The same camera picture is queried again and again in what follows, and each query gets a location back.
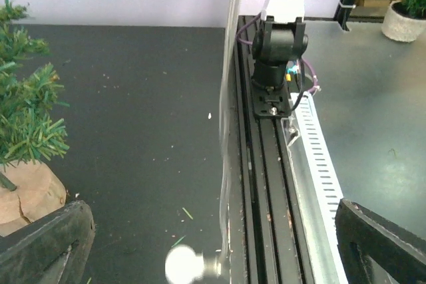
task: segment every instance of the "white cord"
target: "white cord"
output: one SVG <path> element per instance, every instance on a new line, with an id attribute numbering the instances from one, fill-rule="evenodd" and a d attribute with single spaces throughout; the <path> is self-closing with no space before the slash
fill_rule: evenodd
<path id="1" fill-rule="evenodd" d="M 229 138 L 229 72 L 234 52 L 235 35 L 238 25 L 240 0 L 230 0 L 228 20 L 225 28 L 224 57 L 222 67 L 222 83 L 219 98 L 219 137 L 222 152 L 222 187 L 220 190 L 219 223 L 222 234 L 222 250 L 219 261 L 223 262 L 228 257 L 228 203 L 230 197 L 230 161 L 228 154 Z"/>

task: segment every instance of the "artificial pine tree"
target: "artificial pine tree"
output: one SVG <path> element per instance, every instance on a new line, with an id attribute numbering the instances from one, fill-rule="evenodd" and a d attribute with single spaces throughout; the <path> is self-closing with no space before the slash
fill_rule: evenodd
<path id="1" fill-rule="evenodd" d="M 63 86 L 52 64 L 38 68 L 28 78 L 18 78 L 21 63 L 32 54 L 47 54 L 43 39 L 32 39 L 13 21 L 28 17 L 27 8 L 5 0 L 0 7 L 0 164 L 50 160 L 68 150 L 64 120 L 53 122 L 49 111 Z M 16 186 L 0 172 L 0 187 L 14 192 Z"/>

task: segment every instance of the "cracked wood block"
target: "cracked wood block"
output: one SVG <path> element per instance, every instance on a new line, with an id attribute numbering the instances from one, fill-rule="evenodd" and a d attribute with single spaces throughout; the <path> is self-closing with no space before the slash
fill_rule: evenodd
<path id="1" fill-rule="evenodd" d="M 0 188 L 0 236 L 7 236 L 65 204 L 67 191 L 52 170 L 42 162 L 0 166 L 18 188 Z"/>

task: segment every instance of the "black table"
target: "black table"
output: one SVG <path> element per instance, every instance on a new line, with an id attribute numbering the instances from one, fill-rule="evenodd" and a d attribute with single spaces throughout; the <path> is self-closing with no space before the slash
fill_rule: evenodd
<path id="1" fill-rule="evenodd" d="M 71 104 L 54 110 L 67 121 L 71 148 L 50 166 L 97 225 L 83 283 L 165 283 L 164 258 L 183 236 L 196 251 L 220 249 L 224 31 L 29 30 L 50 42 L 51 56 L 28 61 L 27 70 L 51 61 Z"/>

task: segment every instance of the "fallen pine needle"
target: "fallen pine needle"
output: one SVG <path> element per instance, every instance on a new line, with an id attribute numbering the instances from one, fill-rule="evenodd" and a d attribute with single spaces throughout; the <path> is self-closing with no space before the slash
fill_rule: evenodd
<path id="1" fill-rule="evenodd" d="M 182 208 L 182 210 L 184 210 L 184 212 L 186 213 L 186 215 L 190 218 L 190 219 L 194 219 L 192 217 L 192 215 L 190 215 L 190 213 L 188 212 L 188 210 L 186 208 Z"/>
<path id="2" fill-rule="evenodd" d="M 172 245 L 172 247 L 175 247 L 176 245 L 178 245 L 180 242 L 182 242 L 182 240 L 186 237 L 186 235 L 182 236 L 180 239 L 178 239 L 176 242 L 174 242 L 174 244 Z"/>

